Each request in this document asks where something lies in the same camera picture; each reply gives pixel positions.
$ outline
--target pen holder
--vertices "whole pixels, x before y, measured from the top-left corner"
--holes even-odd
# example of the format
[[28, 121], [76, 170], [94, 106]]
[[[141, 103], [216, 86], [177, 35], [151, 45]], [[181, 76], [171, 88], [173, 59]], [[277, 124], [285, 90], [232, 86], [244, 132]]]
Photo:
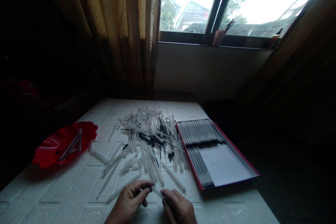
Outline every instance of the pen holder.
[[220, 46], [225, 35], [226, 35], [226, 32], [225, 30], [217, 30], [216, 33], [215, 33], [215, 38], [213, 39], [213, 43], [212, 45], [213, 46]]

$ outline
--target house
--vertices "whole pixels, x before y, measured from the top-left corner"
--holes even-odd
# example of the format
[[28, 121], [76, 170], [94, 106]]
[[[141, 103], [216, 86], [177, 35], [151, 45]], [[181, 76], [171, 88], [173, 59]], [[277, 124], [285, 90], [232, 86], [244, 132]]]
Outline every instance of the house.
[[195, 3], [194, 1], [190, 1], [181, 16], [176, 22], [175, 31], [184, 31], [190, 25], [194, 23], [204, 24], [204, 27], [207, 25], [208, 16], [210, 10], [203, 7], [202, 5]]

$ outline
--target curtain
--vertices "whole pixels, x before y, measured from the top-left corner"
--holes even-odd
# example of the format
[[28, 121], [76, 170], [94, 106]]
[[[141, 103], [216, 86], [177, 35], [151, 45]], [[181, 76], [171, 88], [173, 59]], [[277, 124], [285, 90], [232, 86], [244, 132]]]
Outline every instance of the curtain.
[[309, 0], [256, 76], [236, 97], [256, 121], [285, 121], [333, 95], [336, 0]]
[[156, 66], [161, 0], [55, 0], [83, 41], [93, 39], [105, 76], [122, 89], [150, 90]]

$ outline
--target table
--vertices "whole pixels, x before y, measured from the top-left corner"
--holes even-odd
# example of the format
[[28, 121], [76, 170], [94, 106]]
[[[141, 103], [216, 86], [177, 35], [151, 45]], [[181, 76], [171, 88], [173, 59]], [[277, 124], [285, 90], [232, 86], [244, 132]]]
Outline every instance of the table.
[[[78, 121], [92, 121], [98, 125], [94, 148], [110, 158], [118, 142], [126, 137], [119, 134], [114, 142], [109, 142], [117, 120], [131, 111], [136, 113], [139, 107], [147, 106], [152, 110], [162, 110], [165, 117], [173, 114], [176, 121], [208, 118], [197, 103], [108, 98], [100, 100]], [[118, 169], [129, 158], [128, 155], [123, 159]], [[130, 171], [119, 175], [116, 172], [102, 197], [96, 200], [105, 182], [101, 178], [103, 169], [103, 164], [88, 151], [61, 167], [42, 170], [37, 165], [30, 165], [0, 192], [0, 222], [103, 223], [116, 201], [107, 204], [107, 198], [139, 173]], [[180, 191], [164, 169], [162, 175], [165, 188]], [[191, 171], [178, 171], [177, 176], [187, 188], [183, 195], [194, 205], [198, 223], [278, 223], [250, 181], [200, 192]], [[141, 178], [149, 179], [149, 175], [143, 173]], [[158, 183], [156, 188], [160, 190], [161, 185]], [[162, 222], [161, 199], [150, 193], [147, 201], [148, 206], [140, 207], [134, 222]]]

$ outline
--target red plastic plate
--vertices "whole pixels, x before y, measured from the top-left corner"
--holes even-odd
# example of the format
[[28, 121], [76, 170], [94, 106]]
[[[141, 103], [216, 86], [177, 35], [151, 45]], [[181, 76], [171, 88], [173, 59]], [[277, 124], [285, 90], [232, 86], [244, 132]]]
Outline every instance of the red plastic plate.
[[56, 163], [61, 164], [62, 160], [59, 161], [59, 158], [75, 138], [80, 128], [82, 129], [82, 151], [68, 155], [63, 164], [86, 151], [90, 143], [97, 137], [98, 126], [93, 124], [93, 122], [76, 122], [59, 129], [44, 140], [35, 151], [33, 164], [38, 163], [41, 168], [48, 168]]

